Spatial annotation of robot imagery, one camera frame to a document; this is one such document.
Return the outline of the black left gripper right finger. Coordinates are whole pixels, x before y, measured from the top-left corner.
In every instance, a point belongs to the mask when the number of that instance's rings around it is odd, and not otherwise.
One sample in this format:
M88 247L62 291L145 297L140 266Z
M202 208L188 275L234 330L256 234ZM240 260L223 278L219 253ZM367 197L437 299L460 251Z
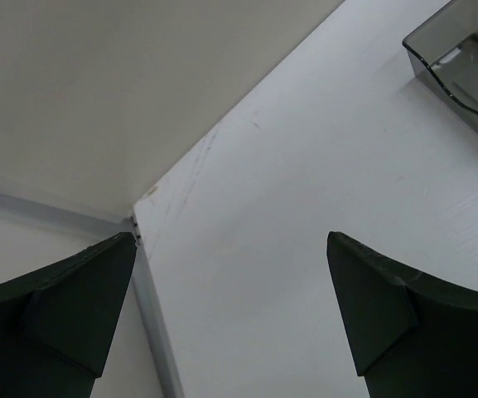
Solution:
M326 257L372 397L478 397L478 291L330 232Z

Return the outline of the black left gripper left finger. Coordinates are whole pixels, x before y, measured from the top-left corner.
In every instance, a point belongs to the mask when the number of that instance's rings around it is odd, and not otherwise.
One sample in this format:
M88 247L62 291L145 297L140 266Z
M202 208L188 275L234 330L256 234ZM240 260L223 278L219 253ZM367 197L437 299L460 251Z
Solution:
M0 284L0 397L89 397L136 258L123 232Z

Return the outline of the smoky grey plastic container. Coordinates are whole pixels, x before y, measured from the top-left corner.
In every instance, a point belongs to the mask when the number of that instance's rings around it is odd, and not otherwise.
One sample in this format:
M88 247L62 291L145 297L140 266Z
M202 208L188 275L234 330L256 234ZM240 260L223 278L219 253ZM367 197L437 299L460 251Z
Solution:
M403 39L415 77L478 133L478 1L450 1Z

